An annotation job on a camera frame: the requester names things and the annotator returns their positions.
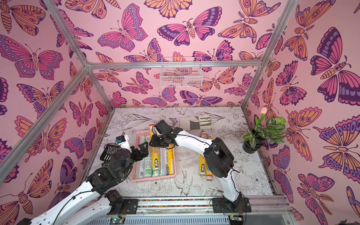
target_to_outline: black flower pot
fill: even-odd
[[[250,145],[250,142],[249,141],[245,141],[243,143],[243,149],[245,152],[249,153],[249,154],[254,154],[261,146],[262,144],[264,143],[265,140],[261,140],[261,139],[257,139],[255,138],[255,148],[252,148],[251,145]]]

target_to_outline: black cable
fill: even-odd
[[[244,218],[244,223],[243,223],[243,225],[245,225],[246,218],[247,218],[247,215],[246,215],[246,204],[245,204],[245,218]]]
[[[207,142],[205,142],[205,141],[201,141],[201,140],[199,140],[199,139],[197,139],[197,138],[195,138],[195,137],[193,137],[193,136],[184,135],[184,134],[176,134],[176,136],[186,136],[186,137],[191,137],[191,138],[194,138],[195,140],[198,140],[199,142],[205,143],[205,144],[207,144],[208,146],[210,146],[210,145],[209,145],[209,143],[207,143]]]
[[[121,183],[121,182],[123,182],[123,181],[125,181],[125,179],[129,176],[130,172],[128,172],[127,175],[125,176],[125,178],[124,178],[122,181],[118,182],[118,184]],[[61,213],[61,211],[64,209],[64,207],[70,202],[70,200],[74,200],[75,197],[78,196],[79,194],[87,193],[87,192],[98,192],[98,191],[108,190],[108,189],[109,189],[109,188],[100,189],[100,190],[96,190],[96,191],[85,191],[85,192],[81,192],[81,193],[78,193],[78,194],[74,195],[73,197],[71,197],[71,198],[69,199],[69,201],[67,201],[67,202],[65,203],[65,205],[64,205],[64,206],[61,208],[61,210],[59,211],[59,213],[56,215],[55,220],[54,220],[54,222],[53,222],[53,225],[55,225],[56,219],[58,218],[58,216],[60,215],[60,213]]]
[[[238,192],[238,190],[236,190],[236,187],[235,187],[235,182],[234,182],[234,180],[233,180],[233,176],[232,176],[232,173],[233,173],[234,171],[235,171],[235,170],[231,171],[231,173],[230,173],[230,177],[231,177],[231,180],[232,180],[232,181],[233,181],[233,183],[234,183],[234,188],[235,188],[235,191],[236,191],[237,193],[241,194],[240,192]]]
[[[59,213],[58,213],[57,216],[55,217],[55,220],[54,220],[54,222],[53,222],[53,225],[55,224],[56,219],[58,218],[58,216],[60,215],[60,213],[61,213],[61,211],[64,209],[64,207],[65,207],[71,200],[74,200],[76,196],[78,196],[79,194],[82,194],[82,193],[86,193],[86,192],[94,192],[94,191],[80,192],[80,193],[74,195],[73,197],[71,197],[71,198],[69,199],[69,201],[67,201],[67,202],[65,203],[65,205],[61,208],[61,210],[59,211]]]

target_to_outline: ceiling panel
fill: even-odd
[[[57,1],[91,63],[101,62],[96,52],[114,62],[158,61],[174,52],[201,55],[203,60],[240,60],[239,53],[245,51],[249,54],[244,57],[252,59],[265,51],[286,2],[260,1],[257,7],[246,8],[249,1],[241,1],[241,7],[238,0],[185,0],[180,6],[184,9],[177,10],[174,4],[174,14],[167,14],[167,5],[156,9],[155,2],[170,4],[174,0],[98,0],[87,5],[76,0]]]

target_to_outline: bird drawing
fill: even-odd
[[[181,189],[180,195],[181,196],[188,196],[188,194],[190,193],[191,186],[193,184],[193,177],[191,177],[191,182],[190,182],[190,185],[189,185],[187,180],[186,180],[186,170],[185,170],[185,174],[184,174],[184,171],[182,171],[182,172],[183,172],[184,181],[180,182],[176,178],[174,178],[174,182],[175,182],[176,187],[178,189]]]
[[[188,108],[175,108],[175,110],[177,112],[179,112],[179,115],[185,115],[185,113],[187,112]]]

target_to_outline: butterfly pattern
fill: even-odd
[[[239,57],[241,60],[261,60],[263,52],[260,52],[258,54],[255,54],[252,52],[252,54],[245,52],[245,51],[241,51],[239,52]]]
[[[236,70],[238,69],[238,67],[229,67],[228,69],[226,69],[217,79],[211,78],[211,81],[206,81],[203,80],[203,84],[202,87],[200,88],[201,91],[203,92],[207,92],[210,91],[212,88],[212,84],[214,84],[214,86],[220,90],[220,84],[231,84],[235,78],[233,78]]]
[[[0,77],[0,102],[5,102],[8,99],[9,85],[5,78]],[[0,116],[5,115],[8,111],[6,106],[0,105]]]
[[[251,73],[246,73],[243,76],[242,84],[238,83],[238,87],[231,87],[231,88],[225,89],[224,93],[229,93],[230,95],[234,94],[236,96],[244,96],[246,94],[246,91],[249,88],[251,80],[252,80],[252,76],[250,76],[250,75],[251,75]]]
[[[96,128],[98,129],[98,134],[100,134],[101,130],[103,129],[104,124],[100,122],[98,118],[96,118]]]
[[[32,215],[33,205],[31,202],[31,198],[41,198],[45,196],[51,189],[52,181],[50,180],[50,176],[51,176],[51,170],[53,169],[53,164],[54,161],[52,159],[45,162],[45,164],[40,168],[40,170],[35,175],[27,192],[25,192],[26,182],[33,173],[30,173],[29,177],[25,181],[24,189],[19,194],[17,195],[8,194],[16,197],[17,200],[0,205],[0,222],[2,224],[15,223],[19,215],[20,205],[27,214]]]
[[[331,27],[321,39],[317,52],[324,57],[315,55],[311,58],[312,65],[311,75],[322,74],[320,79],[327,79],[322,83],[318,92],[325,96],[327,102],[333,102],[338,92],[339,77],[339,95],[338,101],[349,105],[360,105],[360,77],[353,72],[342,70],[346,65],[345,61],[339,63],[342,54],[342,39],[339,31]]]
[[[297,191],[301,197],[305,198],[306,206],[315,214],[321,225],[327,225],[328,222],[321,207],[326,213],[330,215],[332,215],[332,213],[322,200],[331,202],[334,200],[327,194],[318,194],[317,192],[329,190],[334,186],[335,181],[327,176],[317,177],[314,174],[308,174],[307,177],[304,174],[299,174],[298,177],[302,182],[300,184],[302,188],[298,187]]]
[[[318,107],[305,108],[300,110],[299,113],[296,110],[291,113],[286,110],[286,113],[288,114],[288,124],[290,127],[286,129],[287,133],[285,134],[285,137],[290,144],[294,144],[297,152],[309,161],[312,161],[312,156],[309,145],[303,137],[305,136],[303,130],[309,130],[304,127],[313,123],[320,116],[321,112],[322,110]]]
[[[351,148],[347,147],[352,144],[359,135],[359,127],[360,115],[356,117],[353,116],[351,119],[338,122],[335,125],[335,128],[328,127],[320,129],[318,127],[313,127],[314,129],[317,129],[319,131],[319,137],[321,139],[333,145],[325,146],[325,149],[339,151],[332,152],[324,156],[324,164],[322,166],[319,166],[319,168],[330,167],[331,169],[339,171],[343,169],[343,174],[347,176],[347,178],[360,183],[360,162],[354,156],[348,153],[352,151],[350,151]]]
[[[54,80],[54,69],[59,68],[63,60],[59,52],[52,50],[39,55],[36,51],[31,54],[23,45],[5,35],[0,35],[0,53],[5,59],[15,62],[20,77],[34,77],[40,70],[44,79]]]
[[[257,50],[260,50],[260,49],[265,48],[267,46],[267,44],[270,41],[271,35],[273,34],[272,32],[274,30],[275,30],[275,24],[273,23],[271,25],[271,28],[266,30],[267,32],[271,32],[271,33],[266,33],[266,34],[262,35],[259,38],[259,40],[257,41],[256,47],[255,47]]]
[[[88,159],[82,159],[81,164],[82,164],[82,169],[83,170],[85,169],[88,161],[89,161]]]
[[[10,7],[7,4],[8,2],[9,1],[0,2],[0,9],[3,11],[1,13],[1,20],[5,30],[8,33],[11,31],[11,13],[16,23],[23,31],[33,36],[37,35],[39,33],[39,28],[36,25],[44,20],[46,16],[45,11],[33,5],[16,5]]]
[[[70,76],[71,78],[74,78],[75,75],[77,74],[77,70],[74,66],[74,64],[72,62],[70,62]],[[90,93],[91,93],[91,88],[93,87],[93,83],[91,82],[90,78],[86,77],[84,79],[82,79],[82,81],[76,86],[76,88],[73,90],[73,92],[71,93],[71,95],[77,93],[77,91],[80,88],[80,91],[84,91],[85,96],[87,98],[87,100],[89,100],[89,102],[91,102],[90,99]]]
[[[117,1],[115,0],[106,0],[106,1],[110,3],[112,6],[121,9]],[[97,19],[104,19],[107,13],[106,6],[103,0],[90,0],[90,1],[66,0],[65,7],[71,10],[86,12],[86,13],[89,13],[92,10],[91,15]]]
[[[93,104],[91,103],[86,107],[86,102],[84,106],[81,106],[81,103],[78,103],[79,107],[73,103],[69,102],[70,109],[72,110],[72,116],[76,121],[78,127],[81,127],[82,124],[85,123],[85,126],[89,124],[89,119],[91,118],[91,110],[93,109]]]
[[[113,63],[114,62],[110,57],[108,57],[104,54],[101,54],[100,52],[96,52],[96,55],[98,56],[99,60],[102,63]],[[101,73],[96,73],[95,76],[98,80],[117,83],[118,86],[121,87],[122,86],[121,81],[115,76],[119,75],[118,72],[126,72],[129,70],[130,69],[101,69],[101,70],[99,70]]]
[[[134,107],[145,107],[144,105],[141,105],[141,102],[135,100],[135,99],[132,99],[132,105]]]
[[[215,49],[213,50],[214,50],[213,54],[207,51],[211,56],[201,51],[194,51],[193,52],[193,57],[195,57],[194,61],[229,61],[233,59],[233,56],[231,54],[233,53],[234,48],[231,47],[230,42],[226,40],[220,43],[216,52]],[[203,67],[202,69],[204,72],[209,72],[211,71],[212,67]]]
[[[95,102],[96,107],[99,109],[99,115],[100,116],[104,116],[104,115],[108,115],[109,114],[109,109],[106,107],[106,105],[104,104],[104,102]]]
[[[210,96],[204,97],[203,95],[198,96],[197,94],[190,91],[180,91],[180,96],[184,100],[184,103],[189,105],[199,104],[200,106],[211,106],[222,101],[222,98]]]
[[[37,112],[37,117],[39,118],[45,110],[48,108],[48,106],[56,99],[56,97],[63,91],[64,89],[64,82],[59,81],[57,82],[50,90],[47,88],[47,91],[44,90],[44,92],[40,91],[39,89],[36,89],[30,85],[26,84],[17,84],[17,87],[22,92],[26,100],[30,103],[34,103],[34,109]]]
[[[70,150],[70,152],[75,152],[77,159],[80,159],[85,150],[91,151],[93,149],[93,140],[95,138],[96,128],[92,127],[84,136],[80,138],[70,138],[67,139],[64,143],[64,148]]]
[[[144,5],[159,9],[160,15],[168,19],[175,18],[179,10],[188,10],[193,0],[146,0]]]
[[[75,182],[76,172],[77,172],[77,168],[74,167],[74,163],[72,162],[71,158],[66,156],[64,158],[63,164],[61,165],[61,169],[60,169],[61,185],[59,186],[58,184],[58,188],[55,190],[55,193],[56,191],[59,192],[55,195],[54,199],[51,201],[48,210],[70,195],[70,192],[67,192],[66,190],[70,188],[69,184]]]
[[[98,43],[102,47],[121,47],[122,49],[131,52],[135,48],[135,43],[132,41],[133,39],[142,41],[148,36],[140,27],[143,19],[140,17],[139,10],[140,8],[137,5],[131,3],[122,14],[122,28],[119,26],[119,32],[111,31],[104,33],[99,37]]]
[[[234,23],[240,23],[234,26],[231,26],[223,31],[221,31],[218,36],[225,38],[235,38],[239,36],[240,38],[251,37],[252,43],[256,42],[256,31],[250,26],[250,24],[257,24],[257,20],[249,17],[261,17],[272,13],[276,10],[281,3],[276,3],[272,7],[266,7],[266,3],[263,1],[257,2],[257,0],[239,0],[241,9],[248,18],[245,18],[245,15],[239,11],[239,16],[241,19],[235,20]]]
[[[17,178],[17,174],[19,173],[18,171],[19,166],[16,164],[16,166],[10,171],[10,173],[5,177],[4,181],[5,183],[9,183],[10,181],[12,181],[13,179]]]
[[[88,50],[92,50],[92,48],[90,46],[88,46],[87,44],[79,41],[81,40],[81,38],[79,36],[82,37],[92,37],[93,34],[89,33],[81,28],[75,27],[75,25],[71,22],[70,18],[67,16],[66,12],[64,10],[59,9],[61,16],[63,17],[63,19],[66,22],[66,25],[68,26],[68,28],[70,29],[72,35],[75,38],[76,43],[78,44],[78,46],[82,49],[88,49]],[[68,45],[67,40],[65,39],[62,31],[60,30],[59,26],[56,24],[54,18],[50,15],[51,19],[54,22],[54,25],[56,27],[56,30],[58,31],[58,39],[56,42],[56,47],[61,47],[64,43],[65,45]],[[69,56],[70,58],[72,58],[74,54],[74,51],[71,49],[71,47],[69,46]]]
[[[360,217],[360,202],[355,199],[355,195],[351,187],[349,186],[346,187],[346,194],[352,209],[355,211],[357,216]]]
[[[31,156],[41,153],[43,149],[47,149],[49,152],[56,152],[57,154],[60,154],[57,149],[61,143],[60,138],[65,132],[66,123],[66,118],[62,118],[57,123],[55,123],[50,130],[49,124],[46,132],[42,131],[31,144],[30,148],[26,151],[29,154],[29,157],[25,159],[25,162],[27,162]],[[17,116],[15,124],[18,135],[23,137],[24,134],[29,131],[30,127],[33,125],[33,122],[22,116]]]
[[[149,80],[145,79],[143,74],[140,72],[136,72],[136,80],[134,78],[130,78],[133,83],[128,83],[126,82],[128,85],[133,85],[133,86],[127,86],[127,87],[123,87],[122,90],[123,91],[131,91],[135,94],[137,93],[141,93],[141,94],[147,94],[147,91],[149,89],[152,89],[153,87],[149,84]]]
[[[300,100],[306,96],[306,91],[299,87],[293,87],[291,82],[296,78],[294,74],[297,68],[297,61],[292,61],[291,64],[285,65],[284,71],[276,78],[276,85],[283,86],[280,91],[284,93],[280,97],[281,105],[293,104],[296,105]]]
[[[276,109],[273,105],[276,93],[274,93],[274,100],[271,101],[271,99],[273,97],[273,92],[274,92],[274,79],[271,78],[269,81],[269,84],[267,85],[266,90],[264,90],[262,92],[262,100],[267,104],[267,106],[266,106],[267,112],[266,112],[266,117],[265,117],[266,119],[269,117],[277,117],[276,113],[272,109],[272,108]]]
[[[163,38],[174,41],[175,46],[190,45],[190,37],[195,38],[195,33],[204,41],[207,36],[213,35],[215,29],[205,26],[216,26],[220,20],[222,11],[221,7],[213,7],[201,13],[191,24],[189,19],[186,26],[183,24],[168,24],[160,27],[157,32]]]
[[[270,166],[270,164],[271,164],[270,156],[265,157],[265,162],[266,162],[266,165],[267,165],[267,166]]]
[[[295,18],[296,22],[301,27],[295,28],[294,31],[298,36],[294,36],[288,39],[281,48],[281,51],[288,47],[290,51],[294,51],[294,55],[297,58],[306,61],[307,47],[302,35],[304,35],[306,39],[309,38],[307,31],[314,27],[314,25],[311,24],[314,23],[317,19],[319,19],[322,15],[324,15],[333,6],[335,1],[336,0],[321,1],[317,3],[311,10],[310,7],[307,7],[302,12],[300,11],[300,5],[297,5]]]
[[[5,140],[2,140],[0,138],[0,163],[3,161],[3,159],[5,159],[5,157],[11,152],[11,150],[13,149],[11,146],[7,146],[6,145]],[[4,182],[5,183],[9,183],[11,180],[15,179],[17,177],[17,174],[19,173],[18,171],[19,166],[16,165],[10,172],[10,174],[5,178]]]
[[[303,215],[299,213],[299,211],[297,211],[294,207],[290,207],[290,210],[293,213],[296,221],[300,221],[304,219]]]
[[[266,65],[266,69],[265,72],[267,71],[267,77],[270,77],[273,74],[273,71],[277,70],[280,68],[280,62],[273,62],[276,59],[273,59],[273,56],[271,56],[271,58],[269,59],[269,61],[267,62]]]
[[[264,79],[261,78],[261,80],[259,80],[259,82],[257,83],[255,90],[250,98],[251,102],[254,103],[254,105],[257,106],[257,108],[260,107],[260,100],[259,100],[258,94],[260,94],[259,90],[260,90],[263,82],[264,82]]]
[[[156,40],[156,38],[152,39],[149,43],[147,53],[143,55],[128,55],[125,56],[124,59],[126,59],[129,62],[132,63],[148,63],[148,62],[168,62],[168,60],[163,59],[163,55],[161,54],[161,48]]]
[[[288,201],[294,203],[294,194],[287,178],[287,172],[290,169],[286,171],[290,164],[290,149],[287,145],[284,145],[279,150],[279,154],[273,155],[273,163],[277,167],[274,170],[274,179],[280,184],[281,190],[286,195]]]
[[[143,103],[150,105],[167,106],[167,102],[177,101],[175,93],[176,91],[174,87],[166,87],[161,92],[161,95],[159,93],[158,96],[154,95],[154,97],[145,98],[143,100]]]
[[[126,99],[121,97],[121,93],[119,91],[116,91],[113,93],[113,98],[110,98],[110,104],[113,108],[118,108],[120,107],[121,105],[124,105],[127,103]]]

